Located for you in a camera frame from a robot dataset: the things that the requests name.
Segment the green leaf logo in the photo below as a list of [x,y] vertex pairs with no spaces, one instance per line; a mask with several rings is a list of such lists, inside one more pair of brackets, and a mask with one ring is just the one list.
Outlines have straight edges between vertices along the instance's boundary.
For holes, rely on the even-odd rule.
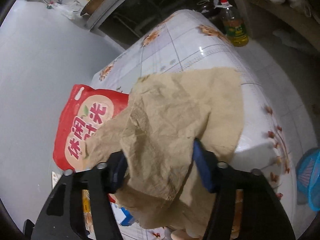
[[89,114],[89,109],[88,109],[87,106],[84,106],[83,111],[84,111],[84,116],[88,116],[88,114]]

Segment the metal screw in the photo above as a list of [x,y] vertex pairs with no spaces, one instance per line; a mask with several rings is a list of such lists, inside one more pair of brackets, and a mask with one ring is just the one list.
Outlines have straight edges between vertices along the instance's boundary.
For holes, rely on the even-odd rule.
[[259,170],[259,169],[253,169],[253,170],[251,171],[251,173],[252,173],[253,175],[256,175],[256,176],[262,175],[262,171]]
[[64,174],[65,176],[70,176],[72,173],[73,173],[73,170],[72,170],[72,169],[68,169],[68,170],[64,171],[63,174]]
[[225,162],[218,162],[217,166],[219,168],[226,169],[226,168],[228,168],[229,165],[228,165],[228,163],[225,163]]
[[107,163],[98,163],[97,165],[97,169],[101,170],[101,169],[104,169],[105,167],[107,166]]

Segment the snack package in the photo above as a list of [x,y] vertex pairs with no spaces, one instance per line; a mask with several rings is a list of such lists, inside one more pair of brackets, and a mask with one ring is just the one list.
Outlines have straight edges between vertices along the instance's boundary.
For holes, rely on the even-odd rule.
[[74,85],[61,113],[54,142],[53,159],[57,166],[64,171],[85,170],[84,141],[104,122],[124,110],[128,98],[129,95],[113,90]]

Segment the white wall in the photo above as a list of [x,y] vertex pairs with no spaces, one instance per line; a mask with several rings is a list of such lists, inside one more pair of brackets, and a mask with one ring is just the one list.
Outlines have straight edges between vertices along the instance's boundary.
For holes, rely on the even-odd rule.
[[0,198],[22,229],[51,191],[53,144],[74,84],[119,55],[41,2],[17,0],[0,27]]

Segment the green bottle label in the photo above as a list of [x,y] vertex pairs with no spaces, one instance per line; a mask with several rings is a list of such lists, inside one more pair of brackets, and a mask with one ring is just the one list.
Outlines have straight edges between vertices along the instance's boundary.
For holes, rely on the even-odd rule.
[[241,37],[243,35],[247,34],[247,30],[245,28],[244,23],[242,23],[239,26],[236,27],[232,27],[232,26],[225,26],[226,32],[227,32],[227,36],[230,37]]

